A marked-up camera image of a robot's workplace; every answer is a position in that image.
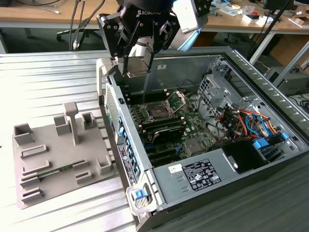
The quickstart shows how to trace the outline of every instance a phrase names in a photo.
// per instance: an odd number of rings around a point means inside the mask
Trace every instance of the table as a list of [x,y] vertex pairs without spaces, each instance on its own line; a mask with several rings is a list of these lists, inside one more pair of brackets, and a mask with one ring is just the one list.
[[[84,16],[88,17],[98,6],[98,0],[86,0]],[[252,5],[256,11],[263,15],[266,10],[255,3],[245,0],[239,3],[240,6]],[[0,8],[0,28],[69,28],[70,19],[73,11],[74,0],[63,0],[57,3],[61,14],[44,11],[40,8],[25,6],[18,2],[13,2],[8,8]],[[98,13],[113,14],[116,12],[118,4],[116,0],[106,0]],[[80,16],[81,4],[79,4],[73,28],[77,28]],[[202,31],[212,32],[237,32],[237,33],[260,33],[261,27],[257,24],[246,24],[242,22],[242,16],[231,17],[218,11],[219,16],[209,16],[209,21]],[[282,21],[276,23],[273,30],[268,34],[263,43],[259,46],[250,62],[255,63],[263,50],[269,44],[275,34],[309,34],[309,29],[301,29],[288,20],[288,16],[282,16]],[[87,26],[88,29],[98,29],[96,18],[93,17]],[[5,53],[5,45],[0,36],[0,54]]]
[[[13,154],[9,150],[12,131],[7,131],[22,122],[30,126],[52,124],[53,116],[62,112],[62,103],[76,101],[83,112],[91,111],[97,117],[105,137],[97,102],[96,60],[107,55],[86,51],[4,54],[0,58],[0,231],[136,232],[118,175],[24,210],[16,205]],[[306,156],[267,180],[153,232],[205,228],[207,232],[308,231],[308,164]]]
[[0,231],[136,231],[119,174],[27,209],[20,210],[16,205],[13,125],[50,125],[62,111],[62,103],[75,101],[78,117],[92,112],[106,145],[111,146],[96,92],[96,60],[107,55],[89,51],[0,58],[1,109],[10,115],[6,123],[0,115]]

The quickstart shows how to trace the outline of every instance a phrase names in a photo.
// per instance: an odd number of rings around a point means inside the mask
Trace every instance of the robotiq logo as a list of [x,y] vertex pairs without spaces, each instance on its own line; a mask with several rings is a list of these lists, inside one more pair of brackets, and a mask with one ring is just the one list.
[[140,15],[160,15],[160,14],[161,14],[160,12],[150,12],[150,11],[138,10],[136,17],[139,17]]

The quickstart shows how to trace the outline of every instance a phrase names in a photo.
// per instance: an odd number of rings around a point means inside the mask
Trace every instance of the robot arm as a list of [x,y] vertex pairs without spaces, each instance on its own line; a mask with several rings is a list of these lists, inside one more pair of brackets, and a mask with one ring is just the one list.
[[99,14],[97,20],[104,45],[112,57],[118,57],[122,75],[132,77],[136,75],[131,72],[129,54],[135,44],[146,47],[143,59],[135,61],[135,65],[149,72],[154,54],[168,49],[176,35],[187,37],[185,33],[196,31],[207,22],[210,3],[211,0],[123,0],[117,13]]

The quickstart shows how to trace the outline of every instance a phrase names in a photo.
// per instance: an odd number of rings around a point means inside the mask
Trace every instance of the motherboard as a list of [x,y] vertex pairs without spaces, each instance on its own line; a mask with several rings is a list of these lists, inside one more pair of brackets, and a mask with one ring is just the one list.
[[199,115],[194,101],[181,91],[165,91],[164,95],[167,96],[165,100],[129,106],[153,166],[205,153],[217,142]]

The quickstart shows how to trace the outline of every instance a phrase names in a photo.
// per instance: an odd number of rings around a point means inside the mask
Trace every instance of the wooden desk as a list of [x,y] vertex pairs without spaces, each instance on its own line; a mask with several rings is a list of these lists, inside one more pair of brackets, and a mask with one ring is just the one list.
[[[21,0],[26,3],[31,3],[30,0]],[[37,0],[38,2],[49,2],[51,0]],[[100,4],[101,0],[86,0],[85,7],[84,7],[84,13],[83,13],[83,19],[89,17],[91,13],[97,8],[97,6]],[[13,3],[10,7],[1,7],[0,8],[0,22],[35,22],[35,23],[63,23],[67,24],[70,23],[73,8],[75,4],[75,0],[61,0],[57,3],[55,3],[58,8],[57,10],[60,12],[60,14],[55,14],[53,12],[48,12],[45,10],[42,10],[38,7],[34,6],[26,6],[23,4],[20,4],[13,0]],[[42,6],[47,9],[54,10],[53,7],[46,7]],[[77,7],[76,15],[74,22],[78,23],[80,12],[82,8],[82,3],[80,2]],[[101,7],[100,10],[98,10],[98,13],[107,13],[107,14],[113,14],[117,11],[118,4],[116,0],[106,0],[104,5]],[[90,24],[97,24],[96,17],[94,16]]]
[[[258,12],[259,15],[264,15],[264,13],[268,13],[268,10],[263,9],[259,5],[255,3],[251,3],[248,0],[243,1],[242,3],[238,4],[239,6],[254,6],[255,11]],[[214,31],[217,30],[218,32],[239,32],[242,31],[249,31],[249,33],[257,33],[260,32],[262,27],[255,24],[255,23],[245,23],[242,21],[242,15],[237,16],[229,16],[218,10],[217,16],[209,16],[208,23],[205,25],[203,31]],[[272,30],[280,31],[281,33],[307,33],[309,34],[309,29],[302,29],[296,26],[294,23],[289,21],[289,12],[283,13],[281,16],[282,21],[277,22]]]
[[[0,28],[15,27],[15,28],[59,28],[68,29],[70,27],[70,19],[74,7],[74,0],[61,0],[57,2],[58,11],[61,14],[55,14],[42,10],[34,6],[22,5],[13,1],[10,7],[0,8]],[[100,0],[86,0],[83,19],[89,17],[93,10],[99,5]],[[251,5],[255,6],[256,11],[263,15],[266,10],[262,9],[255,3],[251,3],[248,0],[239,3],[240,6]],[[80,16],[82,4],[80,3],[76,12],[73,28],[77,28],[78,19]],[[103,7],[98,13],[113,14],[117,11],[118,4],[116,0],[106,0]],[[275,34],[309,34],[309,29],[301,29],[288,20],[288,16],[282,16],[282,21],[276,23],[272,32],[266,37],[265,41],[259,47],[254,54],[251,62],[254,63],[270,40]],[[87,26],[88,29],[98,29],[96,17],[93,17]],[[246,24],[242,21],[242,16],[237,15],[231,17],[221,11],[218,11],[218,16],[209,16],[207,25],[203,28],[203,31],[212,32],[238,32],[238,33],[259,33],[261,27],[257,24]],[[5,50],[4,46],[1,46],[0,36],[0,54],[1,50]]]

